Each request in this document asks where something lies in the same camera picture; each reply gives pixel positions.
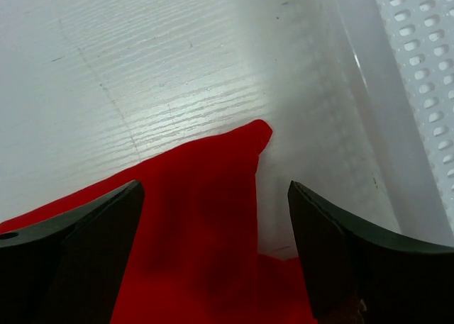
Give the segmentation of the red t shirt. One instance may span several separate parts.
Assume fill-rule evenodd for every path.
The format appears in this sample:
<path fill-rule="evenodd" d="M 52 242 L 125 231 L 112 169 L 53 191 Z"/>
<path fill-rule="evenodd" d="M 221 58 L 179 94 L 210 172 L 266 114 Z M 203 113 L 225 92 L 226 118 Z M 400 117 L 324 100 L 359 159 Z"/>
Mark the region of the red t shirt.
<path fill-rule="evenodd" d="M 312 323 L 299 261 L 258 252 L 255 173 L 271 136 L 256 120 L 180 145 L 7 220 L 1 231 L 137 180 L 145 200 L 113 323 Z"/>

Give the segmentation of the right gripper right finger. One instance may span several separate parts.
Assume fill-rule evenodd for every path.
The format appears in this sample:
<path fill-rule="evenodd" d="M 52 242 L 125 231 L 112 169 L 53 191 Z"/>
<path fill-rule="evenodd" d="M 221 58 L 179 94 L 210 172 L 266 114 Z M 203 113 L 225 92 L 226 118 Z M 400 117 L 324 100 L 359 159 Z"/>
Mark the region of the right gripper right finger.
<path fill-rule="evenodd" d="M 453 322 L 451 247 L 382 228 L 296 181 L 287 197 L 318 322 Z"/>

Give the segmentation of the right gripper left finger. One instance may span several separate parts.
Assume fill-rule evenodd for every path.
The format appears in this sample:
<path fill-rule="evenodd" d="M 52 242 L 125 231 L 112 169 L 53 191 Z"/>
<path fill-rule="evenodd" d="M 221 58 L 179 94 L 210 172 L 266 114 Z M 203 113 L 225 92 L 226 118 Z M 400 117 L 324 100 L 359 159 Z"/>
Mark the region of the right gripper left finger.
<path fill-rule="evenodd" d="M 1 234 L 1 322 L 109 323 L 144 197 L 130 181 Z"/>

